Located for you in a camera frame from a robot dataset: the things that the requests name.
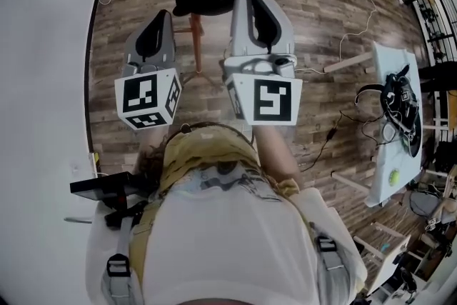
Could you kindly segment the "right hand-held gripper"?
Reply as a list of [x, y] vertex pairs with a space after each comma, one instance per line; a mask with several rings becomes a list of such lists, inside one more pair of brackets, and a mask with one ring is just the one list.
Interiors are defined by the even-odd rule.
[[235, 0], [223, 80], [237, 119], [294, 126], [303, 81], [295, 77], [293, 26], [275, 0]]

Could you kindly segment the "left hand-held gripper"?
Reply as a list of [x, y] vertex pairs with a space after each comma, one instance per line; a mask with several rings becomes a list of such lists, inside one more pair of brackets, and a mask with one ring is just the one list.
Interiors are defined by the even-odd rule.
[[143, 21], [126, 40], [127, 65], [114, 86], [117, 115], [131, 129], [174, 122], [182, 92], [179, 68], [172, 62], [175, 51], [172, 18], [165, 9]]

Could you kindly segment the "person's right forearm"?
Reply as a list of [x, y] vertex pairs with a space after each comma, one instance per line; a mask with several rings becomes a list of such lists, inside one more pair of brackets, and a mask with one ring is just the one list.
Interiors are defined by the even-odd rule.
[[299, 183], [301, 172], [283, 134], [275, 126], [253, 126], [252, 132], [261, 168], [277, 182]]

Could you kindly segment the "person's left forearm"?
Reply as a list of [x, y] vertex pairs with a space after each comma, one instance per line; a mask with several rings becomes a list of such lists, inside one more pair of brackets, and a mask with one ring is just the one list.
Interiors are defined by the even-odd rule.
[[140, 131], [140, 145], [133, 175], [142, 175], [153, 185], [159, 186], [164, 166], [164, 152], [169, 138], [169, 126], [159, 126]]

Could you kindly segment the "person's khaki overalls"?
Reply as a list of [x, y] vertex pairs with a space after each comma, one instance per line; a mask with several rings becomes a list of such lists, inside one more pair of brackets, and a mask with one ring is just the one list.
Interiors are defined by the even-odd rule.
[[260, 174], [261, 180], [266, 180], [273, 192], [281, 197], [290, 197], [300, 191], [294, 179], [279, 181], [266, 174], [261, 168], [258, 153], [248, 139], [223, 124], [194, 124], [189, 131], [176, 132], [167, 141], [161, 156], [162, 171], [156, 198], [144, 207], [129, 247], [130, 270], [140, 283], [144, 278], [148, 240], [159, 208], [171, 188], [183, 185], [182, 179], [194, 169], [235, 167], [240, 163], [249, 172]]

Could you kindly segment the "black flat tablet device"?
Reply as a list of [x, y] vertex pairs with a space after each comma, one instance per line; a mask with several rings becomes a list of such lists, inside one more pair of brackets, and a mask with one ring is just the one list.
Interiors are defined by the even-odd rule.
[[70, 192], [93, 201], [116, 199], [135, 194], [138, 189], [132, 184], [133, 176], [128, 172], [100, 176], [85, 181], [70, 183]]

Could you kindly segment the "white table with wooden legs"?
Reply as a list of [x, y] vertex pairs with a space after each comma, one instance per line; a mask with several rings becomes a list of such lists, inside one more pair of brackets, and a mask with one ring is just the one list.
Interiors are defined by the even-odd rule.
[[[414, 54], [374, 42], [372, 51], [343, 60], [324, 69], [337, 71], [372, 59], [376, 73], [375, 84], [362, 87], [354, 104], [365, 92], [378, 92], [383, 109], [381, 134], [376, 167], [370, 186], [351, 180], [342, 173], [332, 172], [331, 177], [363, 192], [365, 205], [373, 207], [389, 199], [421, 171], [423, 141], [423, 109], [418, 66]], [[400, 179], [390, 186], [389, 175], [398, 169]]]

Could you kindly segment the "person's white t-shirt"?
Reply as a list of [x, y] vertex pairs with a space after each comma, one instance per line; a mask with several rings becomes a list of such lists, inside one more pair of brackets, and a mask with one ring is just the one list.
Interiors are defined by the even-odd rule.
[[92, 305], [350, 305], [367, 270], [338, 214], [315, 190], [273, 192], [245, 166], [194, 169], [166, 195], [143, 282], [130, 270], [133, 219], [96, 210], [87, 251]]

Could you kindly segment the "small white table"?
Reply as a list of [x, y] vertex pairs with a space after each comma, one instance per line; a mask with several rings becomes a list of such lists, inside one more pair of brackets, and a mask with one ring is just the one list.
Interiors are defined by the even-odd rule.
[[365, 262], [369, 266], [374, 266], [375, 269], [374, 275], [367, 279], [365, 285], [367, 296], [371, 295], [394, 274], [402, 255], [407, 252], [408, 243], [411, 238], [410, 235], [403, 235], [376, 221], [372, 223], [372, 226], [376, 231], [387, 234], [390, 239], [393, 239], [393, 243], [389, 244], [387, 249], [381, 251], [358, 236], [353, 237], [355, 243], [363, 247], [362, 252], [365, 254]]

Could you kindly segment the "black clamp mount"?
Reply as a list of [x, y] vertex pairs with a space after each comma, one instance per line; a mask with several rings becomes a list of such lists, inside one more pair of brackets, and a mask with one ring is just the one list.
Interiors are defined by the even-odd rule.
[[102, 202], [113, 211], [110, 214], [105, 215], [104, 221], [107, 227], [110, 229], [120, 229], [121, 223], [125, 218], [132, 218], [135, 226], [139, 223], [144, 209], [148, 204], [145, 199], [133, 199], [133, 205], [129, 204], [129, 198], [127, 195], [110, 196], [102, 199]]

